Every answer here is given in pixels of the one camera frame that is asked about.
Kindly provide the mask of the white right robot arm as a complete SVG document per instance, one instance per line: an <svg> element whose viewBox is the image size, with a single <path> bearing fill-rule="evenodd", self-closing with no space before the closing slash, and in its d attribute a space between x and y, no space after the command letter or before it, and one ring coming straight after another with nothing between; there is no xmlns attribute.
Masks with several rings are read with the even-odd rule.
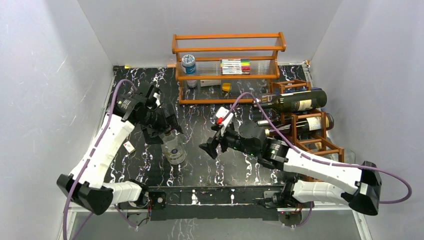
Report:
<svg viewBox="0 0 424 240"><path fill-rule="evenodd" d="M199 147L211 158L227 149L251 155L257 162L271 170L301 174L316 179L315 182L290 180L282 192L282 202L288 207L298 203L329 202L349 206L364 215L376 216L379 212L382 180L372 162L347 164L308 153L284 141L268 137L265 129L247 121L234 129L214 125L213 137Z"/></svg>

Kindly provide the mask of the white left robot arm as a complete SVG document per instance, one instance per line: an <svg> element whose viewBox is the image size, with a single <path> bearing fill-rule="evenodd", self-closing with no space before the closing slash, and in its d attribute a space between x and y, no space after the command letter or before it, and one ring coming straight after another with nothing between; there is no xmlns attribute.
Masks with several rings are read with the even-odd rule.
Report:
<svg viewBox="0 0 424 240"><path fill-rule="evenodd" d="M133 94L115 91L100 131L80 162L69 174L61 174L56 184L66 196L65 206L75 203L95 215L103 214L111 205L131 202L144 208L150 201L144 183L127 180L107 183L105 175L127 137L140 126L144 141L163 145L162 136L182 129L172 105L162 102L161 90L142 83Z"/></svg>

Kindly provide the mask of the dark green wine bottle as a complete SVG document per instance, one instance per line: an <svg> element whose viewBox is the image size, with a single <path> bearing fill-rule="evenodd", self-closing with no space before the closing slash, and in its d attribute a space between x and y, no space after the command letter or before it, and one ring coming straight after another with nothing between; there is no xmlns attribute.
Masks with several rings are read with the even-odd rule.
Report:
<svg viewBox="0 0 424 240"><path fill-rule="evenodd" d="M276 113L303 112L324 107L327 94L322 89L279 94L268 102L254 104L255 108L271 109Z"/></svg>

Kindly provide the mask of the clear glass bottle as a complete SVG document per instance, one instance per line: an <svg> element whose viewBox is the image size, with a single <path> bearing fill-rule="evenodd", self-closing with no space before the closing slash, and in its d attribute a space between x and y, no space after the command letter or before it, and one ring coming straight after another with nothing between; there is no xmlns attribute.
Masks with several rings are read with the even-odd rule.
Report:
<svg viewBox="0 0 424 240"><path fill-rule="evenodd" d="M172 165L179 165L184 162L187 156L185 145L174 130L167 132L162 137L162 153Z"/></svg>

